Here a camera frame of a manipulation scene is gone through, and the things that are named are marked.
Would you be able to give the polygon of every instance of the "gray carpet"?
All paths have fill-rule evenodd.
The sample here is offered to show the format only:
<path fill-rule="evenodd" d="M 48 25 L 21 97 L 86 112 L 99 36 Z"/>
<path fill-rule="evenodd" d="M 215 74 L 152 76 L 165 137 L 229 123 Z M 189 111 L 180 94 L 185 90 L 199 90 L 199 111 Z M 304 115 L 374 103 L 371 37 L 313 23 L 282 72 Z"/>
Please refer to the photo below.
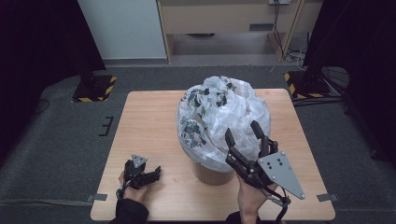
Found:
<path fill-rule="evenodd" d="M 79 77 L 42 93 L 20 142 L 0 169 L 0 200 L 85 201 L 98 188 L 120 115 L 130 91 L 186 90 L 206 77 L 228 76 L 253 88 L 288 86 L 294 66 L 109 68 L 117 77 L 106 102 L 71 103 Z M 371 149 L 344 104 L 296 107 L 323 181 L 334 202 L 331 223 L 395 223 L 396 171 L 370 159 Z M 113 117 L 108 136 L 106 117 Z M 90 206 L 0 205 L 0 223 L 94 223 Z"/>

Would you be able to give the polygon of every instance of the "sleeve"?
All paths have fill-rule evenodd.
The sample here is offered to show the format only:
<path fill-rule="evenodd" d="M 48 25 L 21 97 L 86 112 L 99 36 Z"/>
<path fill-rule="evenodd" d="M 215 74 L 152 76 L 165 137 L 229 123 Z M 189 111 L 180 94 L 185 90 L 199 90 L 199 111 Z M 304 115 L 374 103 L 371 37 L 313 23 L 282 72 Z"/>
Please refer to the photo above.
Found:
<path fill-rule="evenodd" d="M 234 212 L 230 215 L 227 216 L 227 219 L 225 219 L 226 224 L 241 224 L 241 215 L 239 212 Z M 259 217 L 256 219 L 256 224 L 262 224 L 262 221 L 260 220 Z"/>
<path fill-rule="evenodd" d="M 149 217 L 149 210 L 142 203 L 130 199 L 117 201 L 116 217 L 110 224 L 144 224 Z"/>

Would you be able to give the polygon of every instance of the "yellow and black hazard tape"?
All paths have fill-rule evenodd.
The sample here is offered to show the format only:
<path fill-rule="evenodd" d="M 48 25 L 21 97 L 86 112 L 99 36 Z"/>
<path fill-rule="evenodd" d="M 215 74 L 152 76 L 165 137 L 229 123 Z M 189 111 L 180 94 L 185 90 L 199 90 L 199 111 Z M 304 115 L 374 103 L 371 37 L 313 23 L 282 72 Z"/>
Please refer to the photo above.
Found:
<path fill-rule="evenodd" d="M 77 98 L 73 98 L 73 102 L 94 102 L 94 101 L 106 101 L 110 96 L 111 91 L 113 90 L 114 83 L 116 82 L 116 77 L 111 77 L 108 83 L 108 87 L 103 95 L 99 96 L 81 96 Z"/>
<path fill-rule="evenodd" d="M 292 98 L 311 99 L 311 98 L 321 98 L 321 97 L 331 96 L 328 93 L 297 93 L 294 84 L 290 80 L 290 75 L 286 73 L 284 77 L 286 79 L 286 82 L 288 83 Z"/>

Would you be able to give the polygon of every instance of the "white cabinet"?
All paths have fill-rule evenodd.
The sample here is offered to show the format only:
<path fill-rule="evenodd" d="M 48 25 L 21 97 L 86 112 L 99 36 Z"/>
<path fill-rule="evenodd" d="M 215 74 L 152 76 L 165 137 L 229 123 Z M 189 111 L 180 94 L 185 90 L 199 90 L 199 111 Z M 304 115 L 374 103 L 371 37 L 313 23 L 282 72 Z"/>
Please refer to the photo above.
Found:
<path fill-rule="evenodd" d="M 78 0 L 104 60 L 166 59 L 156 0 Z"/>

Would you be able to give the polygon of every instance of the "white plastic bag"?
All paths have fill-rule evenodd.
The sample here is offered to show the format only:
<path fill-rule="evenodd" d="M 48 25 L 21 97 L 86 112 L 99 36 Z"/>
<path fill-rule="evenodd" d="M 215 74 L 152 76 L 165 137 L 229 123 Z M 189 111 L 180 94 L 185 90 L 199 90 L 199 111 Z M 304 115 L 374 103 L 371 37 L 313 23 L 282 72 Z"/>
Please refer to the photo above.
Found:
<path fill-rule="evenodd" d="M 189 88 L 177 107 L 177 136 L 185 153 L 195 162 L 218 172 L 230 172 L 225 162 L 230 128 L 235 147 L 256 160 L 260 141 L 250 128 L 256 120 L 270 136 L 271 116 L 265 101 L 245 81 L 209 77 L 203 85 Z"/>

